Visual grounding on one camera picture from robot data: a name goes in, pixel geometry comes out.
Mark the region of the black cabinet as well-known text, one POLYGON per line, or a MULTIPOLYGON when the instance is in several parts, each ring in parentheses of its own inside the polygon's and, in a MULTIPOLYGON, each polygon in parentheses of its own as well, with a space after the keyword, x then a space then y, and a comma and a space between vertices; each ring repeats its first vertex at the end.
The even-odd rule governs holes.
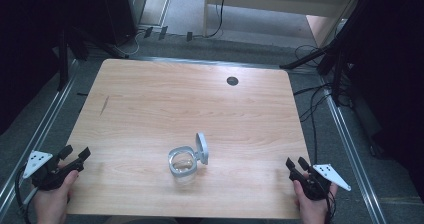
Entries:
POLYGON ((103 0, 106 15, 101 37, 110 44, 121 45, 134 37, 144 12, 146 0, 103 0))

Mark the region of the person's right hand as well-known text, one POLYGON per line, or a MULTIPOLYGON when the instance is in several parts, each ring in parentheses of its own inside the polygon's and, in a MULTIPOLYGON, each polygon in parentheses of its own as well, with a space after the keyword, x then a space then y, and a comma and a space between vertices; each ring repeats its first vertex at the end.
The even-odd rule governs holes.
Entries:
POLYGON ((332 183, 328 199, 319 201, 307 198, 298 180, 293 181, 293 187, 296 195, 295 204, 299 209, 302 224, 328 224, 338 186, 332 183))

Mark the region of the black metal stand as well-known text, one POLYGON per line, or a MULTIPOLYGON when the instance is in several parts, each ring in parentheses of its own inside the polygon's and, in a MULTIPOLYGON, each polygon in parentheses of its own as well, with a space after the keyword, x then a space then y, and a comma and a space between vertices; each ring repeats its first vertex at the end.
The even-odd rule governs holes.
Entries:
POLYGON ((348 57, 352 53, 353 47, 358 43, 359 32, 365 26, 364 20, 368 4, 371 1, 358 1, 345 25, 328 45, 318 48, 311 54, 290 64, 280 65, 280 68, 292 70, 318 57, 322 57, 316 70, 321 76, 327 75, 331 70, 335 71, 331 84, 331 97, 336 105, 339 105, 343 67, 348 63, 348 57))
POLYGON ((86 59, 88 57, 88 50, 84 45, 85 40, 102 49, 113 58, 129 58, 128 54, 119 54, 116 50, 80 28, 73 26, 61 27, 58 32, 59 91, 62 91, 65 88, 65 85, 69 80, 68 48, 71 48, 71 51, 77 58, 86 59))

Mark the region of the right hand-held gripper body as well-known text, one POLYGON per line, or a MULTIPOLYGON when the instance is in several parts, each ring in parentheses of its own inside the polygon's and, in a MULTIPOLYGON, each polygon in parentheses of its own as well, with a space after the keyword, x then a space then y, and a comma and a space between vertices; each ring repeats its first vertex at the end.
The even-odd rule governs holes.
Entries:
POLYGON ((306 197, 313 201, 327 199, 332 183, 346 191, 351 190, 351 186, 330 164, 310 166, 310 172, 307 172, 306 175, 295 167, 294 174, 289 175, 289 179, 292 182, 298 180, 306 197))

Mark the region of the clear jar with grey lid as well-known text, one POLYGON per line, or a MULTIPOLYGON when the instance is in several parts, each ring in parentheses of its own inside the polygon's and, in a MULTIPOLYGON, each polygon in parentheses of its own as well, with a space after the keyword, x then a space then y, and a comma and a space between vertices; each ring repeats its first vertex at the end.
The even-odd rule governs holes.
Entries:
POLYGON ((188 184, 195 179, 198 163, 207 165, 209 161, 209 149, 202 132, 195 136, 196 148, 180 146, 168 153, 168 166, 174 181, 177 184, 188 184))

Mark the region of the person's left hand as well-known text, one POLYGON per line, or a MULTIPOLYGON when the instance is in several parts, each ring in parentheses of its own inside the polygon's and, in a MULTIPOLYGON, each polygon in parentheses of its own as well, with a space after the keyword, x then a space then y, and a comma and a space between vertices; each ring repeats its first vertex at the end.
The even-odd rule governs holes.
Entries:
POLYGON ((36 224, 64 224, 67 216, 68 197, 79 172, 71 171, 63 184, 50 191, 38 191, 33 198, 36 212, 36 224))

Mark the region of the aluminium floor rail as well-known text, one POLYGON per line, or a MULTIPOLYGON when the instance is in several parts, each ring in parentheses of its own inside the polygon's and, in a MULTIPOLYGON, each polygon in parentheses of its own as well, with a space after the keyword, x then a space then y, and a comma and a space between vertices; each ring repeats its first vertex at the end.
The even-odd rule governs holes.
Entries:
POLYGON ((54 76, 0 135, 0 223, 15 198, 15 177, 34 149, 40 149, 75 83, 80 63, 71 61, 69 81, 57 90, 54 76))
POLYGON ((327 103, 330 112, 341 137, 342 144, 349 159, 353 174, 361 192, 362 199, 368 210, 372 224, 387 224, 387 220, 379 203, 378 197, 363 166, 361 158, 359 157, 350 131, 344 120, 343 114, 340 108, 337 107, 333 101, 331 97, 331 90, 326 88, 324 93, 328 95, 327 103))

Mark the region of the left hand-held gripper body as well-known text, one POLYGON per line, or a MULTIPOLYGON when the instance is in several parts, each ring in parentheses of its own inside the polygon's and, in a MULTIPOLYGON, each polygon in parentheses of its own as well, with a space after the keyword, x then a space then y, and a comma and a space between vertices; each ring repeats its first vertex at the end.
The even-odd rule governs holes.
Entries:
POLYGON ((32 184, 40 190, 49 191, 58 189, 64 182, 65 177, 73 170, 78 172, 84 169, 84 163, 78 161, 78 157, 60 167, 57 154, 32 151, 28 157, 23 178, 30 178, 32 184))

